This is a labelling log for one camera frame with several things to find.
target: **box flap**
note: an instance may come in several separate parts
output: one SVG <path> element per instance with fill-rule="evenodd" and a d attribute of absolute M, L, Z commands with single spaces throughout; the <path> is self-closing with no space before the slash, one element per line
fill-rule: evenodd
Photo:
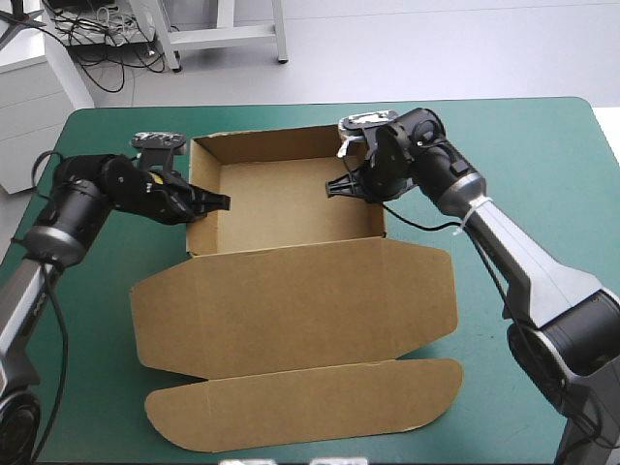
<path fill-rule="evenodd" d="M 156 390 L 145 409 L 182 448 L 236 450 L 419 428 L 450 406 L 461 380 L 451 359 L 390 360 Z"/>
<path fill-rule="evenodd" d="M 132 307 L 144 365 L 206 379 L 386 360 L 457 324 L 449 254 L 382 238 L 196 257 Z"/>

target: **white cable tie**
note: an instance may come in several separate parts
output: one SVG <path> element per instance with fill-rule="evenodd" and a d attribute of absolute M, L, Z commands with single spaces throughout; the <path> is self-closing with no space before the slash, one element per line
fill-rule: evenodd
<path fill-rule="evenodd" d="M 340 145 L 336 156 L 338 158 L 345 158 L 347 156 L 347 149 L 349 148 L 349 144 L 351 142 L 358 142 L 362 140 L 366 140 L 366 138 L 364 136 L 346 136 L 345 139 L 342 141 L 342 145 Z"/>
<path fill-rule="evenodd" d="M 478 201 L 474 201 L 472 203 L 472 206 L 469 208 L 469 211 L 465 214 L 465 216 L 461 220 L 461 225 L 458 228 L 456 228 L 456 230 L 454 230 L 452 235 L 459 235 L 463 233 L 465 229 L 465 225 L 467 224 L 470 217 L 476 212 L 476 210 L 478 210 L 481 206 L 483 206 L 487 202 L 493 202 L 493 199 L 491 199 L 490 197 L 484 197 Z"/>

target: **green tabletop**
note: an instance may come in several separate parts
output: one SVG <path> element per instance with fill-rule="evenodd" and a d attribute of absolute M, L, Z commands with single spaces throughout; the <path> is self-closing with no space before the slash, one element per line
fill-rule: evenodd
<path fill-rule="evenodd" d="M 489 195 L 518 224 L 562 262 L 589 270 L 620 290 L 620 170 L 592 110 L 579 99 L 90 109 L 69 118 L 56 150 L 65 155 L 134 154 L 129 140 L 139 131 L 193 137 L 334 123 L 351 113 L 405 112 L 419 106 L 439 113 L 454 145 L 487 178 Z M 184 173 L 187 162 L 187 155 L 177 158 Z M 49 172 L 43 190 L 49 187 Z M 30 202 L 18 236 L 42 206 L 39 200 Z M 425 224 L 446 220 L 417 191 L 391 206 Z M 454 261 L 458 330 L 409 355 L 453 357 L 464 366 L 462 390 L 438 420 L 407 433 L 218 454 L 172 445 L 151 427 L 143 401 L 151 390 L 185 384 L 188 378 L 140 365 L 128 292 L 138 280 L 187 260 L 184 227 L 113 212 L 85 261 L 67 270 L 58 287 L 71 337 L 69 378 L 42 459 L 174 463 L 271 457 L 300 462 L 356 455 L 375 462 L 550 462 L 564 421 L 512 360 L 499 296 L 467 236 L 419 232 L 391 218 L 387 230 L 396 239 L 444 248 Z M 0 267 L 0 283 L 21 255 L 18 246 L 11 247 Z M 43 379 L 36 391 L 46 418 L 60 357 L 49 309 L 29 349 Z"/>

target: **open cardboard box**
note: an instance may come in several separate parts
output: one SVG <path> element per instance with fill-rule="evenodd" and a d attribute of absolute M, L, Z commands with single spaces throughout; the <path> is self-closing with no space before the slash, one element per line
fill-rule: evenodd
<path fill-rule="evenodd" d="M 146 399 L 173 443 L 404 431 L 457 394 L 456 361 L 394 360 L 456 328 L 450 256 L 384 238 L 378 205 L 329 200 L 339 146 L 335 126 L 192 141 L 191 182 L 232 209 L 188 227 L 191 260 L 132 289 L 140 361 L 209 380 Z"/>

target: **white floor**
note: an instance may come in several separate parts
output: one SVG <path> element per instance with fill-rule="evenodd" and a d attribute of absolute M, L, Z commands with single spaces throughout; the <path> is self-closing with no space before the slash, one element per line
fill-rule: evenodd
<path fill-rule="evenodd" d="M 236 23 L 271 17 L 237 0 Z M 167 0 L 181 29 L 214 2 Z M 275 45 L 184 52 L 183 72 L 129 73 L 99 107 L 294 104 L 578 96 L 620 157 L 620 0 L 283 0 L 291 61 Z M 94 70 L 109 87 L 115 66 Z M 27 194 L 0 192 L 0 260 Z"/>

